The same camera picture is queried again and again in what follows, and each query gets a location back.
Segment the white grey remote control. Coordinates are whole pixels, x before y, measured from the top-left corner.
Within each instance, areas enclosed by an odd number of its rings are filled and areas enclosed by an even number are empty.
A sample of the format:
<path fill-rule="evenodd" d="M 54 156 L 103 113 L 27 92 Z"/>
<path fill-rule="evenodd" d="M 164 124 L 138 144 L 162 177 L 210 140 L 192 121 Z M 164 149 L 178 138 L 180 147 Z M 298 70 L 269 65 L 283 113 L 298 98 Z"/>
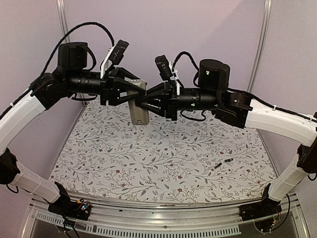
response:
<path fill-rule="evenodd" d="M 128 101 L 131 121 L 133 125 L 148 125 L 149 112 L 136 106 L 135 100 Z"/>

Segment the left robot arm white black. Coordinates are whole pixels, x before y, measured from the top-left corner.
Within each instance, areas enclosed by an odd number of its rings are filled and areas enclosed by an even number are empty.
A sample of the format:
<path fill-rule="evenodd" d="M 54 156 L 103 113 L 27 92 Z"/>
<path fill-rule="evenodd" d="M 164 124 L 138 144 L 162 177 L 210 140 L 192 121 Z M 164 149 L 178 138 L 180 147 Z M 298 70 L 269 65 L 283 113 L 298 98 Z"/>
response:
<path fill-rule="evenodd" d="M 96 58 L 85 42 L 61 44 L 56 48 L 57 66 L 52 73 L 44 73 L 12 103 L 0 117 L 0 183 L 23 189 L 43 198 L 63 215 L 70 215 L 73 203 L 65 188 L 32 172 L 10 152 L 10 142 L 37 116 L 49 110 L 62 98 L 84 93 L 100 96 L 101 104 L 117 106 L 138 99 L 146 91 L 132 82 L 135 75 L 118 67 L 129 46 L 119 40 L 112 46 L 101 64 L 99 72 L 87 68 L 91 56 Z"/>

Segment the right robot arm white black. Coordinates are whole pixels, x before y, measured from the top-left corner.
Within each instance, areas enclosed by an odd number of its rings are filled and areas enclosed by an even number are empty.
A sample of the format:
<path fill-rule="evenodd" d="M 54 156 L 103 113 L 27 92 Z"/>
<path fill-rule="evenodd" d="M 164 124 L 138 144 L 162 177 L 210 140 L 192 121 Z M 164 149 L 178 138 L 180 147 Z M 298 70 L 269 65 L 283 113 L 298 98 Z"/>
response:
<path fill-rule="evenodd" d="M 178 111 L 208 110 L 214 117 L 238 128 L 269 131 L 300 143 L 298 154 L 282 174 L 263 192 L 256 206 L 260 216 L 267 216 L 275 204 L 307 175 L 317 171 L 317 121 L 270 105 L 251 93 L 229 88 L 230 67 L 215 59 L 200 61 L 195 88 L 181 88 L 171 80 L 172 69 L 156 60 L 164 82 L 149 89 L 136 105 L 162 117 L 176 120 Z"/>

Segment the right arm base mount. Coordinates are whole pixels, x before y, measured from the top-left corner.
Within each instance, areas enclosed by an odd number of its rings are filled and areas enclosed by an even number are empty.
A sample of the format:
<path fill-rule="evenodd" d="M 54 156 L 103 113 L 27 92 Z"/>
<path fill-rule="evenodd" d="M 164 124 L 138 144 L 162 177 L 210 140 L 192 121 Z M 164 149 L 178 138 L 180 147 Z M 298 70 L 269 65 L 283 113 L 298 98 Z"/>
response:
<path fill-rule="evenodd" d="M 239 206 L 239 216 L 243 221 L 270 216 L 280 213 L 281 211 L 280 202 L 273 201 L 269 198 Z"/>

